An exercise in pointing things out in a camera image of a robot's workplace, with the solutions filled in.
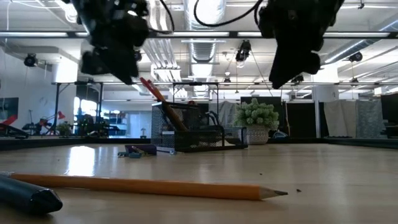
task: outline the wooden table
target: wooden table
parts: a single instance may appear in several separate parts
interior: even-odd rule
[[[398,223],[398,152],[327,144],[142,159],[123,145],[0,152],[0,170],[135,179],[261,184],[288,196],[263,202],[55,189],[61,211],[32,218],[0,205],[2,223]]]

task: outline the curtain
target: curtain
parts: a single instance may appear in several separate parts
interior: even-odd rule
[[[218,105],[218,119],[220,120],[220,125],[224,127],[231,127],[233,126],[234,119],[235,119],[235,107],[236,103],[231,103],[224,101]],[[214,111],[217,113],[217,104],[211,103],[209,104],[209,111]]]
[[[324,104],[329,136],[356,137],[356,101],[336,100]]]
[[[356,137],[366,139],[384,138],[384,129],[380,100],[358,101],[356,104]]]

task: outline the white flowers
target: white flowers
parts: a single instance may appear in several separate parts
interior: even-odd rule
[[[274,112],[274,105],[258,103],[256,98],[250,104],[242,103],[237,107],[235,124],[241,126],[260,125],[271,130],[279,126],[279,113]]]

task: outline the pencil tip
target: pencil tip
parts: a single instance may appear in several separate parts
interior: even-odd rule
[[[275,194],[280,195],[280,196],[288,195],[287,192],[283,192],[283,191],[280,191],[280,190],[274,190],[274,192],[275,192]]]
[[[12,172],[0,171],[0,176],[10,177],[11,175],[12,175]]]

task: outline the security camera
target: security camera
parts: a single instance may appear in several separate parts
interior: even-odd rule
[[[24,65],[26,67],[32,68],[37,66],[37,62],[36,54],[30,53],[27,54],[27,57],[24,60]]]
[[[294,77],[293,79],[292,79],[292,83],[294,83],[294,84],[299,84],[299,83],[301,83],[302,81],[304,81],[304,77],[303,77],[303,75],[297,75],[296,77]]]
[[[249,40],[244,40],[236,54],[237,62],[244,62],[250,55],[251,44]]]
[[[361,52],[356,52],[355,54],[349,56],[347,59],[350,62],[360,62],[360,61],[362,61],[362,58],[363,58],[363,56],[362,56]]]
[[[142,55],[139,50],[134,51],[134,58],[136,59],[137,62],[140,62],[142,60]]]

